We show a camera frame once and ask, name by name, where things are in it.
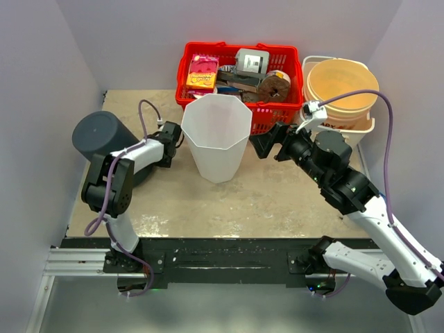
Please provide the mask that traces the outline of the dark blue bucket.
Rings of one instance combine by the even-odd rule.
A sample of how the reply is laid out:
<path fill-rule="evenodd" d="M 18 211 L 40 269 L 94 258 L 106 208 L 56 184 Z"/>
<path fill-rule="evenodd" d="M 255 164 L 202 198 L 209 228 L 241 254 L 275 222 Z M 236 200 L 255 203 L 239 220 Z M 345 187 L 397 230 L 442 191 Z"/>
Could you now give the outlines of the dark blue bucket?
<path fill-rule="evenodd" d="M 74 128 L 72 144 L 88 161 L 95 153 L 107 155 L 140 143 L 133 133 L 108 111 L 93 112 Z"/>

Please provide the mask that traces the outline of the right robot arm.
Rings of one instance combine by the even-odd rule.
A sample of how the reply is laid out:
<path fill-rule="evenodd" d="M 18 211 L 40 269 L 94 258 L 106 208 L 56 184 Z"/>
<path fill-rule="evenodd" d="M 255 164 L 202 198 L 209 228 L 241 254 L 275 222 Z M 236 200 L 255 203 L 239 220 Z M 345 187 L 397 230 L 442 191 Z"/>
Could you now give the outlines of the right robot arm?
<path fill-rule="evenodd" d="M 295 260 L 305 274 L 330 268 L 355 275 L 379 287 L 393 305 L 412 316 L 436 304 L 443 294 L 443 261 L 411 236 L 388 212 L 388 202 L 376 186 L 349 165 L 352 148 L 340 133 L 328 130 L 312 137 L 304 128 L 277 122 L 249 140 L 260 159 L 280 144 L 275 160 L 294 161 L 325 201 L 363 228 L 386 255 L 371 257 L 324 236 Z"/>

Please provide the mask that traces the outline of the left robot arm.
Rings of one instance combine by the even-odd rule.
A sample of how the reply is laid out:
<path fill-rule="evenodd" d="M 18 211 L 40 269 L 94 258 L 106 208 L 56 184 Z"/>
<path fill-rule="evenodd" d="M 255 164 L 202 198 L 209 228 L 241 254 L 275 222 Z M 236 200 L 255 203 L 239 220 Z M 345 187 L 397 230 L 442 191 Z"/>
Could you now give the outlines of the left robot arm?
<path fill-rule="evenodd" d="M 140 142 L 111 152 L 95 154 L 90 162 L 81 200 L 98 216 L 85 228 L 84 235 L 93 235 L 104 225 L 111 249 L 105 260 L 128 272 L 138 271 L 143 264 L 135 259 L 142 251 L 127 209 L 130 206 L 134 176 L 146 167 L 169 168 L 176 149 L 180 147 L 181 127 L 167 121 Z"/>

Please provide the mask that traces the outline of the white octagonal bin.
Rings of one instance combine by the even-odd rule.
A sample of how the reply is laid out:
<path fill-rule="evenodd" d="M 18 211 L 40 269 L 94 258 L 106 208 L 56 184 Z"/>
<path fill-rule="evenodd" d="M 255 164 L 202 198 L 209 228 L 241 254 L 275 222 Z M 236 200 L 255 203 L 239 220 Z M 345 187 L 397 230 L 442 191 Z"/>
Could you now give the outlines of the white octagonal bin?
<path fill-rule="evenodd" d="M 234 96 L 207 94 L 186 106 L 181 128 L 201 177 L 214 184 L 234 177 L 252 118 L 251 110 Z"/>

